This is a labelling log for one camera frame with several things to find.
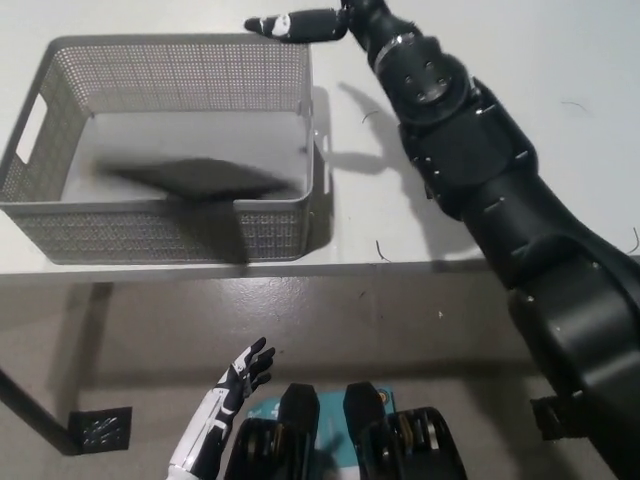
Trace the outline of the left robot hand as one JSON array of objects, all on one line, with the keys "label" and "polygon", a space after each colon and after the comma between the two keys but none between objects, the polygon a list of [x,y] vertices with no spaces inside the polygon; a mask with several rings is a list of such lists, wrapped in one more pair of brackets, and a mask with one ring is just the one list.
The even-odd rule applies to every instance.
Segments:
[{"label": "left robot hand", "polygon": [[206,392],[171,456],[168,480],[217,477],[236,415],[271,379],[275,349],[266,343],[261,337],[247,347]]}]

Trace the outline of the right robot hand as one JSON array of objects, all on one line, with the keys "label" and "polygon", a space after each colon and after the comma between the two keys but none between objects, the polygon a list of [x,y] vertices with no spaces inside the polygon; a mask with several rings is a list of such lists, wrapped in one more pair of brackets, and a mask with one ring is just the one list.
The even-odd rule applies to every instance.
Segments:
[{"label": "right robot hand", "polygon": [[420,36],[418,27],[391,13],[382,0],[342,1],[338,9],[312,9],[265,17],[251,17],[244,28],[282,43],[332,42],[351,33],[374,66],[381,51],[398,37]]}]

